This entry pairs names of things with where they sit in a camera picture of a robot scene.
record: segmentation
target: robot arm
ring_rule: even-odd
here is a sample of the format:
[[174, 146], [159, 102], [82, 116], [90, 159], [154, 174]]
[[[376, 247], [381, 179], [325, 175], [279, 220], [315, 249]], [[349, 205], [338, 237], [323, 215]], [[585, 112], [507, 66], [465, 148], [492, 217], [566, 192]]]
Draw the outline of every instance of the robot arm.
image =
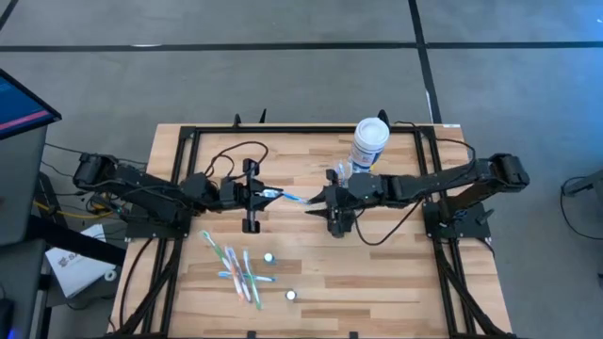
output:
[[326, 208], [306, 213], [326, 218], [329, 232], [334, 237], [343, 237], [345, 232], [351, 231], [354, 210], [357, 209], [376, 206], [404, 208], [433, 193], [471, 185], [463, 193], [437, 203], [439, 221], [448, 224], [493, 194], [518, 192], [530, 183], [519, 158], [503, 153], [419, 177], [354, 173], [348, 187], [342, 187], [337, 174], [329, 169], [327, 179], [331, 184], [309, 201], [326, 202]]
[[[95, 203], [116, 212], [128, 222], [127, 237], [179, 238], [187, 236], [190, 218], [205, 211], [221, 212], [246, 209], [244, 233], [258, 234], [259, 221], [255, 212], [281, 196], [280, 188], [264, 186], [255, 179], [258, 164], [243, 161], [246, 184], [226, 177], [220, 187], [200, 172], [189, 176], [180, 185], [154, 177], [129, 165], [123, 165], [111, 155], [83, 153], [73, 176], [73, 184], [80, 189], [107, 193], [93, 197]], [[116, 204], [116, 196], [131, 202], [127, 210]]]

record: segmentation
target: concrete floor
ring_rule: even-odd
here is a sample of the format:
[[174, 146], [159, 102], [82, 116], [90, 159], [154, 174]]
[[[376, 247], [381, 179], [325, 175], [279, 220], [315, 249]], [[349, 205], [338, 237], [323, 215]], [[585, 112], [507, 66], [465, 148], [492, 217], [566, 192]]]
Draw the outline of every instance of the concrete floor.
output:
[[[8, 0], [0, 0], [5, 6]], [[418, 0], [426, 41], [603, 40], [600, 1]], [[0, 45], [414, 40], [399, 0], [20, 0]], [[431, 50], [444, 123], [480, 156], [521, 156], [532, 183], [488, 202], [514, 331], [603, 336], [603, 244], [562, 221], [564, 179], [603, 168], [603, 50]], [[63, 114], [48, 141], [145, 159], [161, 122], [353, 122], [384, 108], [431, 120], [416, 50], [0, 53], [0, 67]], [[71, 172], [77, 157], [46, 150]], [[48, 171], [56, 190], [71, 192]], [[79, 203], [65, 198], [66, 203]], [[603, 236], [590, 192], [567, 201], [577, 228]], [[57, 309], [52, 338], [101, 335], [111, 303]]]

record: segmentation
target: computer screen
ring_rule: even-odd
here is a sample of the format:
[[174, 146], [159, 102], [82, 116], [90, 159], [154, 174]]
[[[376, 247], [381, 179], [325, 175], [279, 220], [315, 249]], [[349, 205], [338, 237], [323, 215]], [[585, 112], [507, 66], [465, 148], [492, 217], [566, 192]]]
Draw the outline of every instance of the computer screen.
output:
[[57, 120], [52, 107], [0, 70], [0, 139]]

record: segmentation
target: wooden tabletop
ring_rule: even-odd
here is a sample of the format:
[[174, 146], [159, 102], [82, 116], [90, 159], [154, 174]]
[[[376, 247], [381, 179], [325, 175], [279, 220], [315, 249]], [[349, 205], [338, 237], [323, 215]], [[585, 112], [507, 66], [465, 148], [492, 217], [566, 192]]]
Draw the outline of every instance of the wooden tabletop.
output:
[[[158, 125], [149, 173], [170, 180], [180, 126]], [[463, 139], [459, 127], [434, 127], [439, 137]], [[310, 198], [326, 185], [325, 170], [347, 157], [352, 137], [352, 134], [202, 135], [195, 169], [203, 171], [213, 155], [238, 142], [261, 141], [268, 145], [269, 155], [258, 179], [268, 186]], [[424, 147], [429, 150], [427, 141]], [[467, 151], [461, 145], [438, 142], [438, 148], [444, 169], [467, 161]], [[258, 159], [262, 152], [261, 147], [254, 145], [229, 152], [236, 161], [235, 173], [241, 172], [243, 158]], [[185, 177], [186, 168], [187, 156], [180, 178]], [[219, 160], [216, 176], [221, 177], [229, 168], [229, 161]], [[418, 175], [413, 138], [392, 134], [375, 172]], [[257, 214], [262, 223], [261, 234], [241, 232], [244, 211], [208, 213], [195, 218], [182, 250], [170, 337], [243, 337], [247, 331], [257, 331], [258, 337], [347, 337], [350, 331], [358, 331], [365, 338], [447, 337], [432, 242], [425, 235], [420, 208], [379, 247], [364, 245], [356, 232], [342, 239], [331, 237], [326, 220], [304, 214], [306, 209], [307, 206], [284, 199], [273, 202], [267, 212]], [[409, 209], [367, 210], [359, 218], [363, 234], [368, 241], [381, 239]], [[233, 246], [239, 258], [243, 249], [248, 249], [256, 274], [277, 277], [277, 282], [258, 284], [263, 310], [240, 303], [233, 282], [218, 277], [223, 266], [198, 235], [200, 230], [210, 232], [219, 245]], [[124, 272], [129, 271], [143, 243], [144, 240], [136, 240], [128, 246]], [[148, 291], [156, 243], [153, 241], [144, 252], [133, 274], [125, 303], [126, 317]], [[492, 253], [474, 239], [463, 239], [460, 247], [471, 294], [495, 324], [510, 331]], [[266, 252], [274, 254], [276, 266], [263, 262]], [[125, 276], [122, 275], [118, 296], [122, 294]], [[295, 301], [285, 299], [288, 289], [298, 293]], [[456, 294], [453, 296], [462, 331], [460, 301]], [[115, 324], [120, 299], [116, 298], [111, 316]], [[157, 300], [155, 330], [160, 322], [163, 294]]]

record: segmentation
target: screen bezel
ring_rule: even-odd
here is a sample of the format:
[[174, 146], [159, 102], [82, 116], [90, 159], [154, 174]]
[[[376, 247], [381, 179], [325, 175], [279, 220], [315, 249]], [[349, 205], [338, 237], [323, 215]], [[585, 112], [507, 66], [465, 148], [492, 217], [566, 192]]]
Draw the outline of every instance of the screen bezel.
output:
[[0, 132], [0, 140], [5, 139], [7, 137], [12, 137], [12, 136], [21, 134], [23, 132], [30, 131], [32, 129], [36, 129], [38, 127], [42, 127], [42, 126], [45, 126], [45, 125], [47, 125], [49, 123], [52, 123], [52, 122], [55, 122], [55, 121], [60, 121], [61, 119], [63, 119], [62, 116], [60, 115], [60, 113], [58, 113], [54, 108], [52, 108], [51, 106], [49, 106], [39, 96], [37, 96], [36, 94], [34, 94], [31, 90], [27, 89], [19, 81], [17, 81], [17, 79], [15, 79], [12, 76], [10, 76], [8, 73], [6, 73], [1, 68], [0, 68], [0, 77], [4, 77], [12, 86], [14, 86], [16, 89], [22, 91], [23, 93], [25, 93], [25, 95], [27, 95], [28, 97], [30, 97], [33, 101], [35, 101], [40, 106], [42, 106], [42, 108], [44, 108], [48, 113], [50, 113], [50, 114], [52, 114], [54, 116], [50, 120], [37, 121], [37, 122], [34, 122], [34, 123], [30, 123], [28, 125], [17, 127], [17, 128], [13, 129], [10, 132], [6, 132], [6, 133]]

